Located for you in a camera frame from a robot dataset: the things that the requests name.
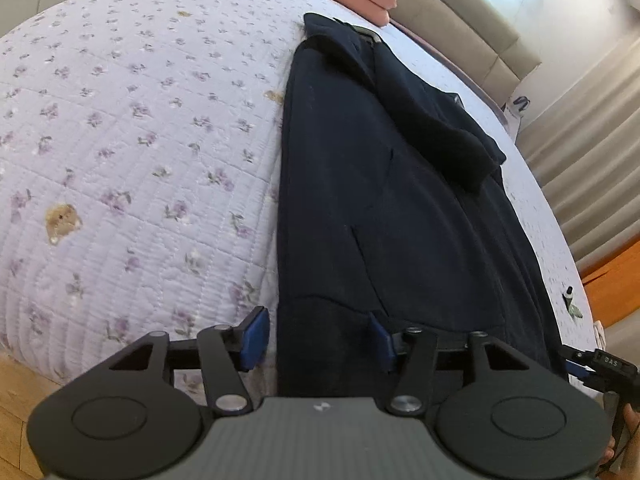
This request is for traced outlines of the beige padded headboard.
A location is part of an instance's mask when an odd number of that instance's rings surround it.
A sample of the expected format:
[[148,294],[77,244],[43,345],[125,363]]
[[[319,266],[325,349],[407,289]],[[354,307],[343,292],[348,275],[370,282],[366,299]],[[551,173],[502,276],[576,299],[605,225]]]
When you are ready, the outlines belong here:
[[499,106],[540,64],[489,0],[398,0],[390,18],[462,70]]

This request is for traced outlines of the lilac floral quilted bedspread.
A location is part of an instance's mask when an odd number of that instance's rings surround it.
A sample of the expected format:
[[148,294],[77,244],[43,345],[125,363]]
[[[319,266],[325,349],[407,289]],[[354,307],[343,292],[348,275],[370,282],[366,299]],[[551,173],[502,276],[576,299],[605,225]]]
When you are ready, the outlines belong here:
[[1,40],[1,348],[66,384],[278,304],[282,101],[331,0],[67,0]]

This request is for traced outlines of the cream pleated curtain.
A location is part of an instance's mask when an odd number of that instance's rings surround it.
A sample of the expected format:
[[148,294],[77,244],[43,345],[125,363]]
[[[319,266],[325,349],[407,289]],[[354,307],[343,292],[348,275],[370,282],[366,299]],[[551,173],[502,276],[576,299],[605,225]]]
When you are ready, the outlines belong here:
[[639,29],[518,134],[580,270],[639,236]]

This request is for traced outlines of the navy hoodie with white stripes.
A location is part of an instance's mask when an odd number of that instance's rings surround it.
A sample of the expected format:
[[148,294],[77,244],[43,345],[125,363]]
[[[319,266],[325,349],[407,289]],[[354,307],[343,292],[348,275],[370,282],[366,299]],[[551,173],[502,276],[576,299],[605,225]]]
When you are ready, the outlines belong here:
[[371,318],[474,330],[562,374],[506,159],[384,42],[308,13],[285,91],[277,257],[281,396],[387,396]]

